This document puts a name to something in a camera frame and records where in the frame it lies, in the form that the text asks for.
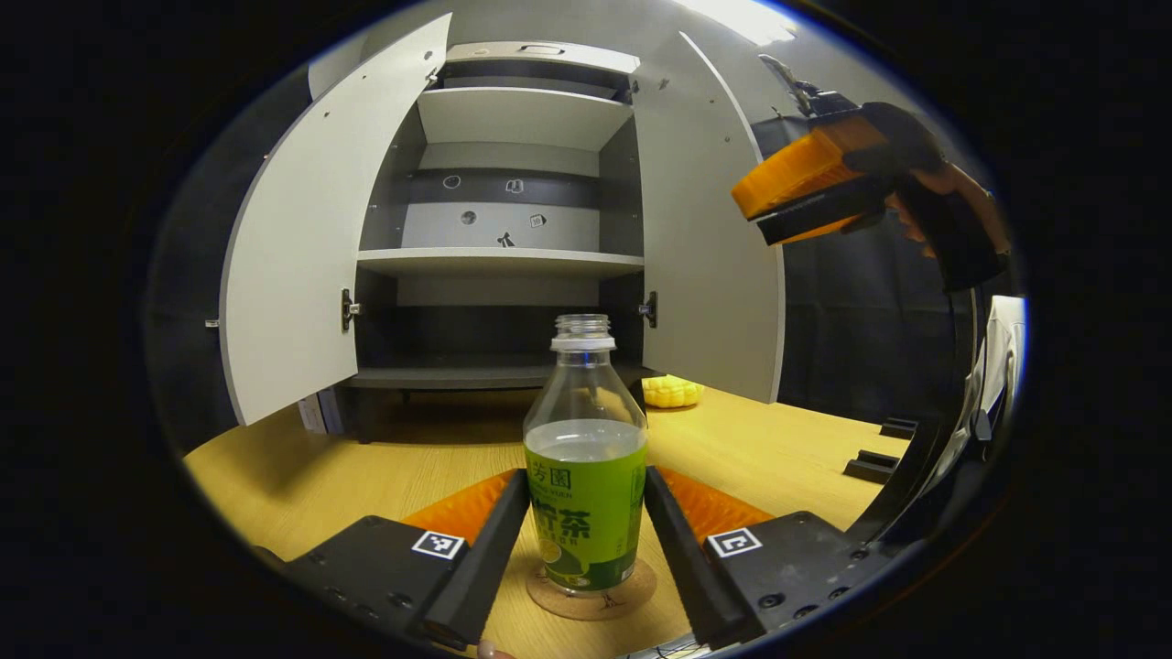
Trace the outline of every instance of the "cabinet shelf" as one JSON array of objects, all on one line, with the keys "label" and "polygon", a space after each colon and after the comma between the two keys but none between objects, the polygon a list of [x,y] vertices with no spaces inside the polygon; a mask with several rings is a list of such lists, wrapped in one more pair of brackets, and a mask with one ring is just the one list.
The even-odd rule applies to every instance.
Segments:
[{"label": "cabinet shelf", "polygon": [[547,89],[457,87],[420,95],[428,144],[511,142],[598,152],[631,118],[631,106]]},{"label": "cabinet shelf", "polygon": [[609,279],[641,272],[643,259],[532,247],[402,247],[360,251],[359,267],[391,277],[427,274]]},{"label": "cabinet shelf", "polygon": [[360,367],[341,382],[367,389],[518,389],[545,385],[553,353],[402,355],[390,367]]}]

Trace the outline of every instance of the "yellow toy corn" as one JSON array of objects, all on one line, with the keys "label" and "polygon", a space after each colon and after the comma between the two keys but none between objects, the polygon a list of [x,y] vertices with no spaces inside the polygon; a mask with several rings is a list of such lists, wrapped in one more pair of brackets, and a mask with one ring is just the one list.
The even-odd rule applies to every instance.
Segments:
[{"label": "yellow toy corn", "polygon": [[700,402],[703,385],[675,375],[643,378],[643,401],[654,407],[687,407]]}]

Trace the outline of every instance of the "green label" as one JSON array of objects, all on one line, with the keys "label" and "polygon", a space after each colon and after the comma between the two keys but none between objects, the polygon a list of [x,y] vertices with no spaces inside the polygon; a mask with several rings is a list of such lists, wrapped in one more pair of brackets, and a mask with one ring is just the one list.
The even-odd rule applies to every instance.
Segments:
[{"label": "green label", "polygon": [[620,584],[639,545],[647,444],[602,462],[561,462],[526,447],[525,462],[550,580],[574,590]]}]

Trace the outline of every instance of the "green tea bottle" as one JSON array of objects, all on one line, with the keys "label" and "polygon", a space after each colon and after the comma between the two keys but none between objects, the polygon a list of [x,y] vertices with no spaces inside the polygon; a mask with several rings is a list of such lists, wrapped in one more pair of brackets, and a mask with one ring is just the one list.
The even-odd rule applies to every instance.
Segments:
[{"label": "green tea bottle", "polygon": [[611,366],[607,317],[559,315],[557,327],[557,367],[525,416],[529,490],[550,582],[601,595],[634,570],[647,417]]}]

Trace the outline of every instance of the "round coaster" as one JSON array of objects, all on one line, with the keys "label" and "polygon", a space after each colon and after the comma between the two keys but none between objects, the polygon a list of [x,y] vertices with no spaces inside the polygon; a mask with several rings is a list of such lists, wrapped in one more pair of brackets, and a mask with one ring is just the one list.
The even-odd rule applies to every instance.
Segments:
[{"label": "round coaster", "polygon": [[545,565],[537,564],[525,578],[525,589],[538,606],[571,620],[609,620],[639,609],[655,593],[655,572],[641,558],[627,580],[600,595],[566,595],[550,583]]}]

